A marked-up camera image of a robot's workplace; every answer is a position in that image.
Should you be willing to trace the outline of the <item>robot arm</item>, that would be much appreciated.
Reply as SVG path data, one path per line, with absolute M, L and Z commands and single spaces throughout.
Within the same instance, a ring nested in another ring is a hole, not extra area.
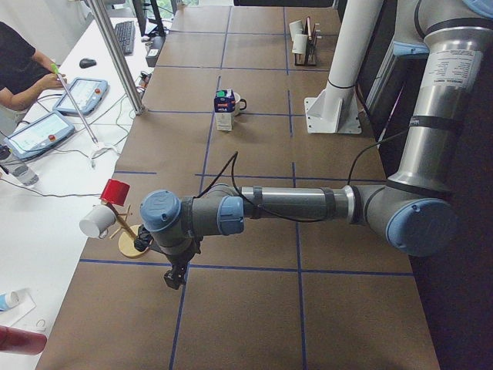
M 400 1 L 394 54 L 427 56 L 396 173 L 385 184 L 330 188 L 237 187 L 212 182 L 200 195 L 149 193 L 140 205 L 151 248 L 164 254 L 171 288 L 184 282 L 205 236 L 243 232 L 246 218 L 297 222 L 344 218 L 368 226 L 415 257 L 454 237 L 458 219 L 448 203 L 448 167 L 485 52 L 492 43 L 490 1 Z

